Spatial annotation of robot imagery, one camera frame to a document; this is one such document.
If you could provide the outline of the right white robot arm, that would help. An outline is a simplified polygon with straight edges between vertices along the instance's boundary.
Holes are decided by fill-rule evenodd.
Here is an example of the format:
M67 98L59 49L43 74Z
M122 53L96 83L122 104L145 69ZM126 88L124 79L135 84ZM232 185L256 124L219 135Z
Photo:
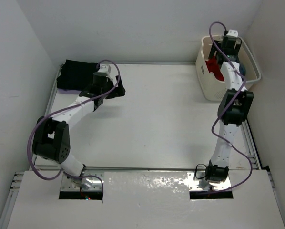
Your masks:
M209 54L215 57L226 86L215 121L219 124L217 143L205 172L205 179L212 183L224 182L228 177L229 156L235 134L247 119L254 98L254 94L245 87L244 76L240 74L238 53L241 45L238 31L225 31L221 41L213 41Z

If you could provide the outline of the black garment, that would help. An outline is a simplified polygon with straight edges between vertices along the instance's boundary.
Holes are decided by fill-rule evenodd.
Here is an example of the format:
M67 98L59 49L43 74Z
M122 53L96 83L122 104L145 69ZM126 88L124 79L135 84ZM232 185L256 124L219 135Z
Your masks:
M57 88L62 90L82 91L97 72L97 63L66 60L57 78Z

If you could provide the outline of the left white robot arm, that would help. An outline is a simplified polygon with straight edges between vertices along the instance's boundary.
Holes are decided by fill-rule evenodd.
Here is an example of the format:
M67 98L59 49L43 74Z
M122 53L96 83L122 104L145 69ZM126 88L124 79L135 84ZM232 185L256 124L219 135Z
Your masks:
M70 177L79 177L84 164L71 153L70 130L96 111L105 99L125 96L121 75L110 76L109 64L98 64L87 87L69 106L38 119L28 141L28 155L56 163Z

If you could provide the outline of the purple t shirt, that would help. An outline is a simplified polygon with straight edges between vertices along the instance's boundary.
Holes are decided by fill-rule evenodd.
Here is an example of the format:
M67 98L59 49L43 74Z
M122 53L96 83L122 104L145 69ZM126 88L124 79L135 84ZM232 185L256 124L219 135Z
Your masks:
M60 94L76 94L79 95L81 90L64 90L64 89L57 89Z

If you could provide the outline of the red garment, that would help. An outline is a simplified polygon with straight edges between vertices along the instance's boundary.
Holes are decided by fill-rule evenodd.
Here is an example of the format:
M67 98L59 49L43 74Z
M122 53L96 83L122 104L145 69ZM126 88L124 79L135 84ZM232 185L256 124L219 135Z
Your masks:
M209 60L205 61L207 69L209 71L209 73L213 73L214 77L221 81L224 82L224 77L220 71L220 67L217 64L216 58L215 56L213 56L212 58L210 58Z

